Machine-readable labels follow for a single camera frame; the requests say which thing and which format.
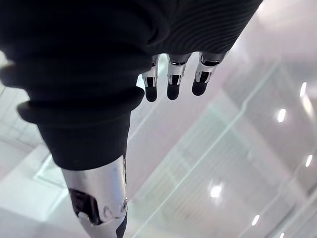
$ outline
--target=robotic finger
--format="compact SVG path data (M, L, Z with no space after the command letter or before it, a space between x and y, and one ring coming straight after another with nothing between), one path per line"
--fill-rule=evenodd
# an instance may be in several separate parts
M149 102L154 102L158 97L158 60L159 55L152 56L152 68L142 74L142 78L145 84L145 96Z
M190 57L186 55L168 55L168 85L167 96L170 100L175 100L179 94L179 86L184 76L186 63Z
M224 54L212 54L207 52L199 53L199 62L196 69L195 80L192 87L192 92L196 96L202 95L207 87L211 76L217 66L222 62Z

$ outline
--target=black joint part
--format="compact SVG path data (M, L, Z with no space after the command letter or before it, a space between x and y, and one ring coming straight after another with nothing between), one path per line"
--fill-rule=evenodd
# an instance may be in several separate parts
M145 96L149 102L154 102L158 97L158 92L156 87L146 87Z
M202 83L202 82L198 83L196 80L194 80L192 92L194 95L200 96L205 92L206 88L207 88L206 83Z
M177 84L168 84L167 85L167 97L170 100L175 100L179 94L179 85Z

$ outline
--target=black cover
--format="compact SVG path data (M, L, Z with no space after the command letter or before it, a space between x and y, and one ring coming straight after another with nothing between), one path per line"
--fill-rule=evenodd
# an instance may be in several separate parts
M54 161L68 170L108 164L125 153L138 74L152 55L228 51L261 0L2 0L1 70L30 102Z

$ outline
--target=ceiling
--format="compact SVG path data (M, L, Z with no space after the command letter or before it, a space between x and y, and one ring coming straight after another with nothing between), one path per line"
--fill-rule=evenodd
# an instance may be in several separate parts
M160 57L158 99L131 116L125 237L317 237L316 9L264 0L201 97L198 54L173 102ZM87 238L37 128L16 113L27 98L0 85L0 237Z

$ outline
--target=black sleeve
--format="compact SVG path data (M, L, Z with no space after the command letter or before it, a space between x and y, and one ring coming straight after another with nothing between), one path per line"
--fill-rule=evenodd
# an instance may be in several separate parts
M126 151L140 73L158 53L223 53L261 0L3 0L0 50L14 62L4 85L25 89L19 105L54 161L69 170L111 163Z

